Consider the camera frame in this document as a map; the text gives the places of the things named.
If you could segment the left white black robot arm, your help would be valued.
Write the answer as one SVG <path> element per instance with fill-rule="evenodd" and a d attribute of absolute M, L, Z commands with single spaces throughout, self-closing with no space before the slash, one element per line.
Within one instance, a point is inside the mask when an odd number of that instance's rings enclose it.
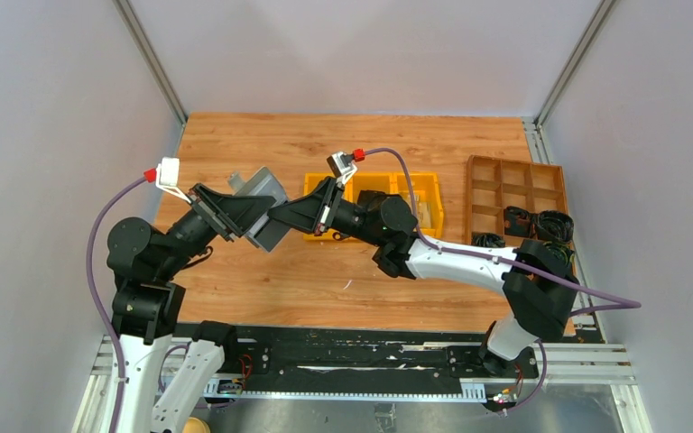
<path fill-rule="evenodd" d="M 164 391 L 162 366 L 171 348 L 186 290 L 174 277 L 210 249 L 231 240 L 274 206 L 270 196 L 234 196 L 195 185 L 189 211 L 162 232 L 140 217 L 116 223 L 107 238 L 114 274 L 112 312 L 103 316 L 113 344 L 104 420 L 112 432 L 181 432 L 214 373 L 245 372 L 236 327 L 203 321 Z"/>

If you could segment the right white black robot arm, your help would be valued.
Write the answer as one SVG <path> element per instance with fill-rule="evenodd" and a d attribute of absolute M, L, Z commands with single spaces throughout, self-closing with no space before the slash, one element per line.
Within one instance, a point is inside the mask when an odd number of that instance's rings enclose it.
<path fill-rule="evenodd" d="M 454 281 L 502 295 L 509 313 L 494 322 L 479 352 L 483 371 L 502 376 L 521 351 L 560 339 L 576 297 L 577 279 L 543 243 L 485 248 L 444 242 L 417 229 L 411 206 L 397 194 L 366 190 L 357 202 L 342 197 L 332 177 L 309 195 L 269 210 L 269 217 L 302 233 L 333 229 L 375 246 L 373 260 L 392 278 Z"/>

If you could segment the dark rolled tie front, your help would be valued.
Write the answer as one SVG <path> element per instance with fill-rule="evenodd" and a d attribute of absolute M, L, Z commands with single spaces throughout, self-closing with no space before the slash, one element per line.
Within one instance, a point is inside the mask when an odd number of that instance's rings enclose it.
<path fill-rule="evenodd" d="M 484 248 L 504 248 L 506 246 L 504 238 L 496 233 L 472 234 L 471 244 Z"/>

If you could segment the wooden compartment tray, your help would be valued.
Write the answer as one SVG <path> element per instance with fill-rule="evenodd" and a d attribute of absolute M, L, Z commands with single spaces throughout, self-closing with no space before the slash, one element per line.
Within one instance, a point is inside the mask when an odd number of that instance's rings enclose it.
<path fill-rule="evenodd" d="M 475 233 L 499 234 L 506 246 L 511 247 L 518 247 L 525 240 L 541 241 L 536 236 L 521 238 L 504 233 L 504 209 L 508 206 L 522 207 L 534 214 L 544 210 L 569 214 L 563 170 L 557 165 L 472 155 L 466 165 L 466 188 L 464 242 L 467 244 L 471 244 Z M 549 243 L 574 272 L 573 239 L 569 244 Z"/>

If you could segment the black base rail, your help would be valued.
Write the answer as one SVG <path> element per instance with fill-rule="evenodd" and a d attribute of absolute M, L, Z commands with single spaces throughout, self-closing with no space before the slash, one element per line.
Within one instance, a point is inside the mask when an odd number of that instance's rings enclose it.
<path fill-rule="evenodd" d="M 241 347 L 255 347 L 250 391 L 451 394 L 463 379 L 485 379 L 490 392 L 516 379 L 514 369 L 492 376 L 476 365 L 481 333 L 261 326 L 236 332 Z"/>

